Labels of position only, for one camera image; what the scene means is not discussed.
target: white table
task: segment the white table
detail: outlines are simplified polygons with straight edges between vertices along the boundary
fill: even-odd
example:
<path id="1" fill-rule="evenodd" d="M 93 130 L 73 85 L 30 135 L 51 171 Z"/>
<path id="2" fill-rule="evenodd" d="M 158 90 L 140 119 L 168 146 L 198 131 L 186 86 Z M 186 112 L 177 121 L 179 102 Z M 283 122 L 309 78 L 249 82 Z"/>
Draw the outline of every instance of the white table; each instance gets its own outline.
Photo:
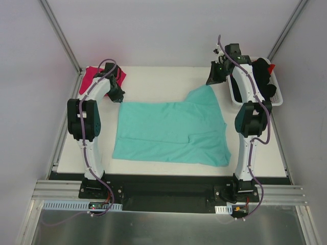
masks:
<path id="1" fill-rule="evenodd" d="M 185 99 L 193 89 L 205 84 L 209 68 L 202 67 L 122 67 L 127 74 L 122 89 L 126 92 L 124 101 L 135 102 L 176 102 Z M 147 174 L 180 176 L 231 176 L 235 172 L 239 152 L 239 136 L 234 128 L 238 112 L 231 103 L 228 83 L 212 85 L 217 96 L 223 117 L 227 123 L 226 138 L 231 158 L 227 167 L 213 167 L 202 164 L 141 162 L 112 159 L 114 149 L 119 104 L 108 97 L 99 104 L 101 133 L 99 147 L 102 164 L 107 174 Z M 271 127 L 271 140 L 268 145 L 258 145 L 254 174 L 260 177 L 285 177 L 282 158 L 277 146 L 275 133 Z M 73 139 L 67 134 L 58 173 L 84 173 L 82 154 Z"/>

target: metal sheet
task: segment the metal sheet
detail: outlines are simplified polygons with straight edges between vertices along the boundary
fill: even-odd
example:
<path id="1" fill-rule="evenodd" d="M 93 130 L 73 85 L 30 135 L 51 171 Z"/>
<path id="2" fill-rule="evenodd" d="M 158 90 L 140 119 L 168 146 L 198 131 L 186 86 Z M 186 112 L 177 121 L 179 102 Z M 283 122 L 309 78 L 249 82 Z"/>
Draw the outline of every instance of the metal sheet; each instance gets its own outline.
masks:
<path id="1" fill-rule="evenodd" d="M 43 211 L 47 223 L 76 212 Z M 32 244 L 305 244 L 295 207 L 263 206 L 245 222 L 229 215 L 112 212 L 38 224 Z"/>

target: cable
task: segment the cable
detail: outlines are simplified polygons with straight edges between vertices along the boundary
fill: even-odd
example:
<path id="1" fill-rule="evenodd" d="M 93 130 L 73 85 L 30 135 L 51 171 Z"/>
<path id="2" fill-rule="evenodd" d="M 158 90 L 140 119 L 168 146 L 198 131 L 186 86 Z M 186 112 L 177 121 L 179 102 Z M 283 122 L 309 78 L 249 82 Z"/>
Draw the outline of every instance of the cable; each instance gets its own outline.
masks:
<path id="1" fill-rule="evenodd" d="M 64 219 L 64 220 L 62 220 L 62 221 L 59 221 L 59 222 L 57 222 L 57 223 L 48 224 L 48 223 L 44 222 L 44 220 L 43 220 L 44 212 L 42 212 L 42 213 L 41 213 L 41 216 L 40 216 L 40 222 L 41 222 L 44 226 L 47 226 L 47 227 L 54 227 L 54 226 L 58 226 L 58 225 L 60 225 L 60 224 L 63 224 L 63 223 L 65 223 L 65 222 L 71 220 L 72 218 L 75 218 L 76 216 L 79 216 L 80 214 L 83 214 L 83 213 L 87 214 L 88 212 L 81 211 L 81 212 L 75 213 L 75 214 L 72 215 L 71 217 L 69 217 L 69 218 L 67 218 L 67 219 Z"/>
<path id="2" fill-rule="evenodd" d="M 114 63 L 114 66 L 113 68 L 108 71 L 105 75 L 103 75 L 99 80 L 97 80 L 89 89 L 88 91 L 86 92 L 86 95 L 83 97 L 83 99 L 80 100 L 80 104 L 79 104 L 79 112 L 80 112 L 80 119 L 81 119 L 81 128 L 82 128 L 82 144 L 83 144 L 83 155 L 84 155 L 84 159 L 85 159 L 85 164 L 86 164 L 86 167 L 89 169 L 89 172 L 91 173 L 91 175 L 96 179 L 98 180 L 101 184 L 103 184 L 110 192 L 111 196 L 112 196 L 112 202 L 111 204 L 108 206 L 108 208 L 101 212 L 101 213 L 93 213 L 92 215 L 94 216 L 101 216 L 105 213 L 107 213 L 109 211 L 109 209 L 113 206 L 113 203 L 114 203 L 114 195 L 113 195 L 113 192 L 111 190 L 111 188 L 107 185 L 107 183 L 103 182 L 98 176 L 96 176 L 96 174 L 93 172 L 93 170 L 90 168 L 90 165 L 88 163 L 88 160 L 87 160 L 87 154 L 86 154 L 86 144 L 85 144 L 85 125 L 84 125 L 84 119 L 82 117 L 83 115 L 83 110 L 82 110 L 82 104 L 83 102 L 86 100 L 86 98 L 88 97 L 88 95 L 92 92 L 92 90 L 98 85 L 98 83 L 100 81 L 102 81 L 106 76 L 108 76 L 109 74 L 111 74 L 114 69 L 116 68 L 117 66 L 117 63 L 115 62 L 115 60 L 113 59 L 105 59 L 103 61 L 101 61 L 101 63 L 99 64 L 98 66 L 98 70 L 99 68 L 101 67 L 101 65 L 105 62 L 105 61 L 112 61 Z"/>
<path id="3" fill-rule="evenodd" d="M 246 69 L 244 69 L 242 66 L 240 66 L 237 62 L 235 62 L 225 51 L 225 49 L 223 48 L 221 42 L 220 42 L 220 37 L 221 35 L 218 36 L 218 45 L 220 47 L 220 49 L 222 50 L 222 52 L 224 53 L 224 55 L 231 61 L 231 63 L 233 63 L 235 66 L 237 66 L 239 69 L 241 69 L 245 75 L 248 77 L 248 79 L 250 80 L 251 82 L 251 86 L 252 86 L 252 89 L 253 89 L 253 93 L 254 93 L 254 98 L 256 99 L 256 101 L 260 104 L 260 106 L 262 107 L 262 109 L 264 109 L 265 113 L 266 113 L 266 117 L 267 117 L 267 125 L 268 125 L 268 134 L 267 134 L 267 140 L 266 141 L 263 141 L 261 139 L 259 139 L 258 137 L 255 137 L 251 140 L 251 145 L 250 145 L 250 152 L 249 152 L 249 161 L 248 161 L 248 169 L 249 169 L 249 172 L 252 176 L 252 178 L 254 179 L 254 181 L 260 186 L 261 188 L 261 199 L 258 203 L 258 205 L 255 207 L 255 209 L 250 212 L 247 217 L 251 214 L 253 214 L 260 206 L 261 206 L 261 203 L 263 201 L 263 198 L 264 198 L 264 188 L 262 186 L 262 184 L 257 180 L 257 178 L 254 176 L 252 170 L 251 170 L 251 159 L 252 159 L 252 151 L 253 151 L 253 144 L 254 144 L 254 141 L 257 140 L 259 142 L 261 142 L 262 144 L 268 144 L 269 141 L 270 141 L 270 115 L 269 115 L 269 111 L 268 109 L 264 106 L 264 104 L 260 101 L 260 99 L 258 98 L 257 94 L 256 94 L 256 89 L 255 89 L 255 85 L 254 85 L 254 81 L 252 79 L 252 77 L 250 76 L 250 74 L 247 72 Z"/>
<path id="4" fill-rule="evenodd" d="M 249 202 L 250 202 L 250 198 L 246 197 L 246 209 L 249 210 Z"/>
<path id="5" fill-rule="evenodd" d="M 107 199 L 102 203 L 103 205 L 108 204 L 110 201 L 110 192 L 108 191 L 108 197 Z"/>

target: white basket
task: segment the white basket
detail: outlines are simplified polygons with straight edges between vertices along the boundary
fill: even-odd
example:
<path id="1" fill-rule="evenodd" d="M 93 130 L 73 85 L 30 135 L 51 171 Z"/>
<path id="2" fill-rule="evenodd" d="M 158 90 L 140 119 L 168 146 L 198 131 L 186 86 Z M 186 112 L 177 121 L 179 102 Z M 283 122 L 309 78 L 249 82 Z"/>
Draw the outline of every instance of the white basket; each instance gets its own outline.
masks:
<path id="1" fill-rule="evenodd" d="M 255 61 L 259 57 L 250 57 L 250 58 L 251 58 L 251 61 Z M 265 61 L 267 61 L 268 64 L 271 64 L 270 63 L 270 60 L 268 60 L 266 58 L 263 58 L 263 59 Z M 228 80 L 229 91 L 230 91 L 231 100 L 232 100 L 233 104 L 235 104 L 238 107 L 241 107 L 243 105 L 243 103 L 237 102 L 235 100 L 235 98 L 234 98 L 233 88 L 231 86 L 230 76 L 227 77 L 227 80 Z M 278 82 L 277 82 L 277 79 L 276 79 L 276 76 L 275 76 L 275 72 L 274 71 L 272 71 L 272 73 L 271 73 L 269 84 L 273 84 L 277 88 L 275 95 L 272 98 L 270 98 L 271 99 L 271 104 L 272 104 L 272 106 L 280 106 L 283 103 L 283 97 L 282 97 L 281 90 L 279 88 L 279 85 L 278 85 Z"/>

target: gray wall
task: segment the gray wall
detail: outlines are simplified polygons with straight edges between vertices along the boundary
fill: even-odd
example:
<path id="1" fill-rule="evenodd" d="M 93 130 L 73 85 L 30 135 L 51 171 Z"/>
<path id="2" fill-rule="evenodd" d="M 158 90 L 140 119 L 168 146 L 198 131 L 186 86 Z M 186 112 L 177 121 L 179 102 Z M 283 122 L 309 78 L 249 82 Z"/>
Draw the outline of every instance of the gray wall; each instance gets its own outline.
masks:
<path id="1" fill-rule="evenodd" d="M 0 8 L 0 244 L 13 244 L 44 178 L 76 78 L 37 0 Z"/>
<path id="2" fill-rule="evenodd" d="M 299 0 L 49 0 L 81 66 L 210 66 L 218 34 L 267 56 Z"/>
<path id="3" fill-rule="evenodd" d="M 295 184 L 327 244 L 327 2 L 312 0 L 273 60 L 284 104 L 273 109 Z"/>

